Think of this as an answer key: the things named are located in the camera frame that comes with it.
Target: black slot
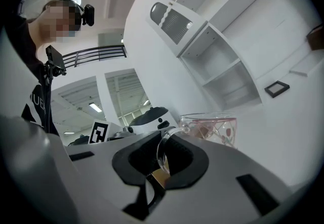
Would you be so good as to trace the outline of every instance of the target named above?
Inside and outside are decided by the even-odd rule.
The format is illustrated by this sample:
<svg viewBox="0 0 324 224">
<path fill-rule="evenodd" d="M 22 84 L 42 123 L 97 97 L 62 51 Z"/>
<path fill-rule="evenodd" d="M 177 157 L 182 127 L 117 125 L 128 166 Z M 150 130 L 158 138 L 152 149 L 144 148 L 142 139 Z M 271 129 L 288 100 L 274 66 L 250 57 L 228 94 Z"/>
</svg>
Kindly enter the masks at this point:
<svg viewBox="0 0 324 224">
<path fill-rule="evenodd" d="M 74 154 L 74 155 L 69 155 L 71 161 L 77 161 L 80 159 L 84 159 L 87 157 L 92 157 L 95 154 L 93 154 L 91 151 L 87 151 L 87 152 L 82 152 L 82 153 L 78 153 L 78 154 Z"/>
<path fill-rule="evenodd" d="M 163 128 L 169 127 L 169 125 L 170 125 L 170 123 L 168 121 L 164 121 L 157 126 L 157 129 L 163 129 Z"/>
<path fill-rule="evenodd" d="M 262 216 L 268 214 L 279 204 L 264 187 L 250 174 L 236 178 Z"/>
</svg>

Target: balcony railing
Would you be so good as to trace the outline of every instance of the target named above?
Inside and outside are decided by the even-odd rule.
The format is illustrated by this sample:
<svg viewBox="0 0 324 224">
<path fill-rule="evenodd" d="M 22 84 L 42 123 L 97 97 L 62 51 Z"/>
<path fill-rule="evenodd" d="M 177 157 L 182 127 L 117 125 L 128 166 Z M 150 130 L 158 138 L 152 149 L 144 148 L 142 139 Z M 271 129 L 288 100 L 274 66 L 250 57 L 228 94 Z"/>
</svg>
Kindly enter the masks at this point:
<svg viewBox="0 0 324 224">
<path fill-rule="evenodd" d="M 124 45 L 102 46 L 73 52 L 64 55 L 63 61 L 65 68 L 69 68 L 90 61 L 101 61 L 117 57 L 127 58 Z"/>
</svg>

